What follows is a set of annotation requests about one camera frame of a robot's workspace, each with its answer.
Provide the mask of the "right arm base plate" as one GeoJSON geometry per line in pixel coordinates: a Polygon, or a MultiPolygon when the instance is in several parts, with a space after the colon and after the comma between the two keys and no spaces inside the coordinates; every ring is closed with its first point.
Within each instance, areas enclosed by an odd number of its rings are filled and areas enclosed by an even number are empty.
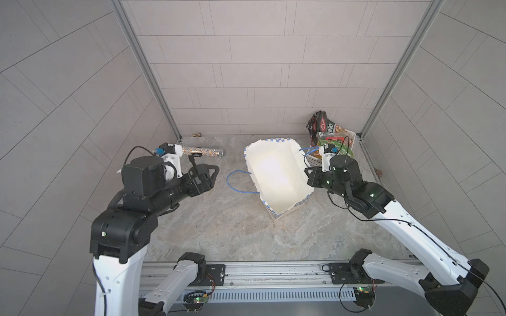
{"type": "Polygon", "coordinates": [[[327,266],[333,284],[372,284],[372,278],[359,264],[329,263],[327,266]]]}

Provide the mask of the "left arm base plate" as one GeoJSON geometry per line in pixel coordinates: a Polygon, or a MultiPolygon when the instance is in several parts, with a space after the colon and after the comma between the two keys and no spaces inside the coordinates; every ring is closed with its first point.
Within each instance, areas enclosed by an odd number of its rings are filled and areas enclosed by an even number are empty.
{"type": "Polygon", "coordinates": [[[201,280],[195,280],[189,284],[189,287],[211,287],[223,286],[225,279],[226,265],[224,264],[207,264],[206,272],[201,280]]]}

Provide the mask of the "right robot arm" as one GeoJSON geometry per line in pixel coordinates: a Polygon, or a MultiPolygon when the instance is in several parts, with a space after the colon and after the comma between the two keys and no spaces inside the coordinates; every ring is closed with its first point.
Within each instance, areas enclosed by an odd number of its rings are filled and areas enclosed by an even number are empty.
{"type": "Polygon", "coordinates": [[[386,281],[425,298],[440,315],[467,314],[490,271],[482,260],[468,259],[442,242],[383,186],[363,180],[358,163],[348,155],[334,155],[324,167],[304,172],[309,186],[341,196],[348,211],[386,229],[421,262],[409,265],[360,249],[346,269],[354,282],[386,281]]]}

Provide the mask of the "clear red label packet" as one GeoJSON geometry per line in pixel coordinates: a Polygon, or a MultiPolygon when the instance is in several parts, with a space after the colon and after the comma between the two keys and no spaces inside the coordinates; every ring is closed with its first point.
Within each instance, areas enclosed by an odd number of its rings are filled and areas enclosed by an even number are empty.
{"type": "Polygon", "coordinates": [[[356,133],[342,128],[339,125],[334,126],[333,133],[325,137],[326,140],[338,141],[339,143],[345,142],[345,145],[352,147],[355,141],[356,133]]]}

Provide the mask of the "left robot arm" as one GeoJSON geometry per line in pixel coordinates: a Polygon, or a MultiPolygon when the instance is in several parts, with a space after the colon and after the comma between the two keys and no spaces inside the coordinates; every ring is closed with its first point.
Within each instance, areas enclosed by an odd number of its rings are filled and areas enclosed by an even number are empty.
{"type": "Polygon", "coordinates": [[[159,217],[177,210],[185,198],[210,191],[220,172],[214,165],[195,164],[182,177],[167,180],[167,169],[177,170],[157,155],[124,165],[124,188],[92,223],[95,315],[167,315],[189,285],[209,277],[205,256],[187,252],[160,285],[139,296],[142,265],[159,217]]]}

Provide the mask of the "blue checkered paper bag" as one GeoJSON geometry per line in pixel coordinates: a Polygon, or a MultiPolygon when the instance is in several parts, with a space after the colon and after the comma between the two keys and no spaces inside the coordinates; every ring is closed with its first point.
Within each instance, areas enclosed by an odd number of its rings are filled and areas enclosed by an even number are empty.
{"type": "Polygon", "coordinates": [[[255,191],[243,191],[230,186],[242,194],[254,194],[272,221],[286,217],[301,208],[312,196],[314,189],[307,184],[305,169],[306,152],[292,138],[268,138],[258,140],[243,150],[246,171],[233,171],[227,175],[226,183],[232,175],[240,172],[248,174],[255,185],[255,191]]]}

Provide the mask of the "black red condiment packet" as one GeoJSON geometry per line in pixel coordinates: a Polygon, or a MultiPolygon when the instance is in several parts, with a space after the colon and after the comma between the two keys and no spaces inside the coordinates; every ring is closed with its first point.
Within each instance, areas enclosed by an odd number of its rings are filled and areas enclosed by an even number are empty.
{"type": "Polygon", "coordinates": [[[325,111],[317,111],[308,121],[306,128],[310,134],[311,146],[315,146],[320,133],[334,133],[335,123],[329,120],[325,111]]]}

